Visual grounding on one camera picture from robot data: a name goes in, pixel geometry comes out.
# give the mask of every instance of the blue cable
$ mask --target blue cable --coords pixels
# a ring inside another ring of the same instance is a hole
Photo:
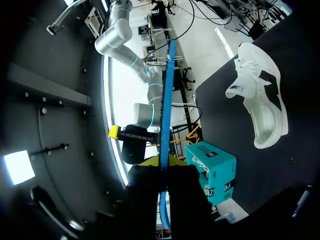
[[[161,145],[159,165],[163,173],[163,177],[167,177],[169,168],[169,145],[170,145],[170,119],[171,119],[171,104],[172,104],[172,88],[174,87],[174,72],[175,72],[175,53],[176,41],[171,40],[169,47],[169,60],[166,65],[165,86],[162,104],[162,123],[161,123]],[[167,191],[160,193],[160,219],[164,229],[170,228],[170,222],[167,213],[166,205]]]

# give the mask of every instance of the white sneaker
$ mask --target white sneaker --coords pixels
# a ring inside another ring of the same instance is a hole
[[[280,71],[268,54],[251,43],[240,45],[234,64],[238,77],[225,95],[244,97],[243,105],[253,122],[254,146],[271,147],[289,130],[280,93]]]

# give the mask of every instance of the ceiling light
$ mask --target ceiling light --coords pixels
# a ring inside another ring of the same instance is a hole
[[[218,27],[216,27],[214,31],[216,32],[216,34],[220,38],[221,42],[223,43],[224,48],[225,48],[226,53],[228,54],[229,58],[232,59],[235,55],[232,52],[231,47],[227,43],[227,40],[225,39],[224,35],[222,34],[222,32],[219,30]]]
[[[23,183],[35,177],[35,172],[26,150],[5,155],[4,162],[13,185]]]
[[[102,5],[104,7],[105,12],[108,12],[108,7],[107,7],[106,0],[101,0],[101,2],[102,2]]]

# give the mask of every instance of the black table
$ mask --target black table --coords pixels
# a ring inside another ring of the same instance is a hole
[[[203,139],[236,156],[232,198],[249,214],[286,188],[312,185],[319,171],[320,61],[314,43],[294,14],[254,42],[281,72],[289,132],[272,147],[254,147],[253,123],[243,98],[225,96],[237,77],[233,59],[195,91],[203,111]]]

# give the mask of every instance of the cardboard box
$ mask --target cardboard box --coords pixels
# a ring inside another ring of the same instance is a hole
[[[213,206],[232,197],[236,177],[235,156],[205,141],[185,146],[185,156],[186,163],[195,165],[199,171],[200,185]]]

